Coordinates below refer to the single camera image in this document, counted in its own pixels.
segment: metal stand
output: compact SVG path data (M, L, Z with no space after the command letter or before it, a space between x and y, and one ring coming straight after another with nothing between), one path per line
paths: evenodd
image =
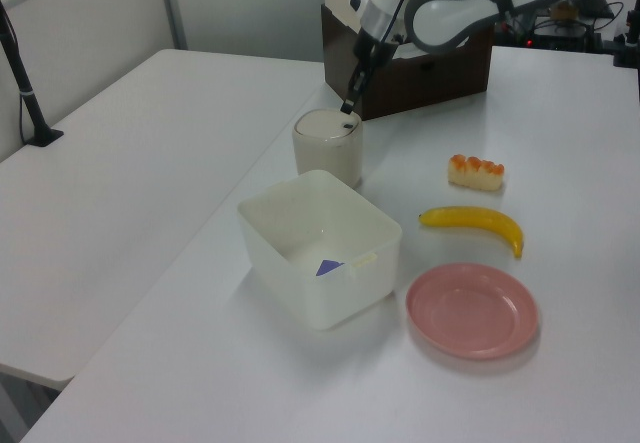
M13 37L13 33L11 32L9 20L6 16L4 7L2 6L2 2L0 2L0 41L2 42L2 47L7 55L7 59L9 60L13 76L18 83L20 95L24 100L27 111L31 116L31 121L33 122L33 138L26 141L26 144L39 147L47 146L49 143L60 138L64 133L62 131L49 128L47 123L44 121L44 116L42 116L42 111L40 111L38 100L36 99L36 95L33 93L31 82L29 81L27 72L22 64L22 58L20 58L20 53L18 52L18 45Z
M636 0L633 10L627 13L629 32L624 42L619 42L619 50L613 54L613 66L638 68L638 36L640 36L640 0Z

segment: white cup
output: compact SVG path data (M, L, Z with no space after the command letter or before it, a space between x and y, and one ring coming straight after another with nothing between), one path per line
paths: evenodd
M293 128L298 174L325 170L350 187L362 173L362 120L337 109L312 110Z

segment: cup lid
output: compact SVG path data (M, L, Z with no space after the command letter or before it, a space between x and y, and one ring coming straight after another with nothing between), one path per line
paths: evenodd
M312 110L296 123L295 131L303 136L329 140L343 138L355 131L360 118L335 109Z

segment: floor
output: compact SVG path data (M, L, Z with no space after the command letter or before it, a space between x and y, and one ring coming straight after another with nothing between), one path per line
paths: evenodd
M59 393L0 373L0 443L18 443Z

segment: plate rim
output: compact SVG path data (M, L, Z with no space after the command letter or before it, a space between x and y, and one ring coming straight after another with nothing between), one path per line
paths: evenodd
M522 291L523 294L525 296L525 298L528 298L531 302L531 308L533 309L533 319L532 319L532 325L531 328L529 329L529 331L527 333L525 333L525 336L522 338L522 340L515 345L512 348L509 348L507 351L499 351L499 349L501 348L501 346L503 344L506 344L509 340L505 340L505 342L497 347L498 350L496 352L491 352L491 351L487 351L487 352L481 352L478 351L477 353L474 352L464 352L464 351L457 351L455 348L451 348L450 346L443 344L441 342L439 342L438 340L432 338L431 336L427 335L423 329L420 327L420 325L417 324L417 322L414 319L413 316L413 312L411 311L411 306L410 303L412 301L412 295L415 294L415 292L417 291L416 288L418 288L420 285L424 284L423 281L425 279L425 277L427 275L429 275L429 273L434 273L437 271L443 271L443 270L447 270L447 269L455 269L455 270L460 270L463 267L472 267L472 268L477 268L477 269L481 269L481 270L489 270L490 272L493 273L498 273L501 274L502 276L504 276L506 278L507 281L509 281L510 284L515 285L516 287L519 287ZM436 348L438 348L439 350L453 355L453 356L457 356L459 358L464 358L464 359L469 359L469 360L491 360L491 359L497 359L497 358L502 358L508 355L511 355L513 353L516 353L520 350L522 350L525 346L527 346L527 344L533 339L533 337L536 335L538 328L539 328L539 324L540 324L540 316L539 316L539 310L538 310L538 305L536 303L535 298L533 297L533 295L531 294L531 292L529 291L529 289L517 278L515 278L514 276L510 275L509 273L493 267L493 266L489 266L489 265L485 265L482 263L471 263L471 262L454 262L454 263L444 263L442 265L438 265L435 266L427 271L425 271L424 273L421 273L420 275L418 275L413 282L411 283L411 285L409 286L409 290L407 291L407 295L405 297L405 308L407 310L407 316L409 318L409 320L411 321L411 324L413 325L413 328L415 330L417 330L417 332L420 334L420 336L422 338L424 338L427 342L429 342L431 345L435 346Z

